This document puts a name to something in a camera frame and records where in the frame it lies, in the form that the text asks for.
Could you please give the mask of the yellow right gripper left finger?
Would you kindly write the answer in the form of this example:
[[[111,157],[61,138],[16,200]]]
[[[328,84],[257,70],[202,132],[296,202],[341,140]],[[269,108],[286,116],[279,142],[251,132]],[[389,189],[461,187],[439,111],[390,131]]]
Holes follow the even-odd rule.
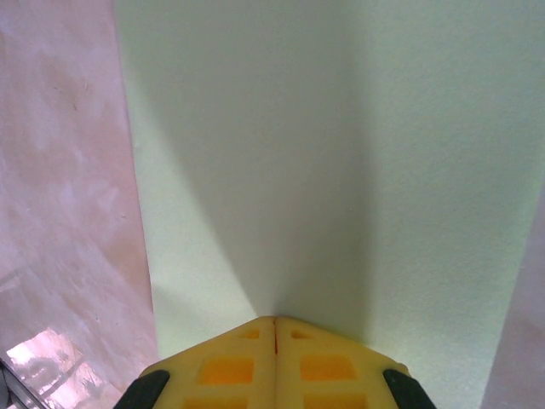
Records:
[[[275,409],[276,331],[260,317],[148,366],[121,409]]]

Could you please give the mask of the light green square paper sheet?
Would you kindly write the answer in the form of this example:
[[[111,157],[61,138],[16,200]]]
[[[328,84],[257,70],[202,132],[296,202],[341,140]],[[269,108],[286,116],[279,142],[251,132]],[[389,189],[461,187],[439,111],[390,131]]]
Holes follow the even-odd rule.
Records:
[[[287,315],[478,409],[545,177],[545,0],[115,0],[158,352]]]

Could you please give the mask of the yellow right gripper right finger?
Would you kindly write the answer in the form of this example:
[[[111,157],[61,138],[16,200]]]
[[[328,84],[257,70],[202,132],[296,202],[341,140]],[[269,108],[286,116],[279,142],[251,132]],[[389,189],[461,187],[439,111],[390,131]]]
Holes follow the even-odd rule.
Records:
[[[303,321],[276,319],[276,409],[434,409],[408,368]]]

